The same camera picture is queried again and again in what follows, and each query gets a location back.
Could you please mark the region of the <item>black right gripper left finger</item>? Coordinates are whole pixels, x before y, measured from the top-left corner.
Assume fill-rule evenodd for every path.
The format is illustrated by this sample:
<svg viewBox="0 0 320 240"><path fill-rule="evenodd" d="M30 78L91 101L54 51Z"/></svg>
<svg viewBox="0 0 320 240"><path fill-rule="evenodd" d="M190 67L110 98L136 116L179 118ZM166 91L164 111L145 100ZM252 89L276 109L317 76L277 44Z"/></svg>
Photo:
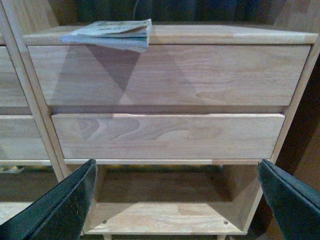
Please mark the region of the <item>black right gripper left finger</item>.
<svg viewBox="0 0 320 240"><path fill-rule="evenodd" d="M78 240L97 180L90 159L30 206L0 226L2 240Z"/></svg>

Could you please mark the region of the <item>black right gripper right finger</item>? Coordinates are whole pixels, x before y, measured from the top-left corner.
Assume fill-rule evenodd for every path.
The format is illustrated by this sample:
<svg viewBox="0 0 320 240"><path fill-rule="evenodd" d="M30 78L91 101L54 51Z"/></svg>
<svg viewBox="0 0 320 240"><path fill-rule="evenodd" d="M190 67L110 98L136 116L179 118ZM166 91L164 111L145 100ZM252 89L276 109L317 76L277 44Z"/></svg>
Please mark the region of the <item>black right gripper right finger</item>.
<svg viewBox="0 0 320 240"><path fill-rule="evenodd" d="M285 240L320 238L320 192L268 160L258 165L263 195Z"/></svg>

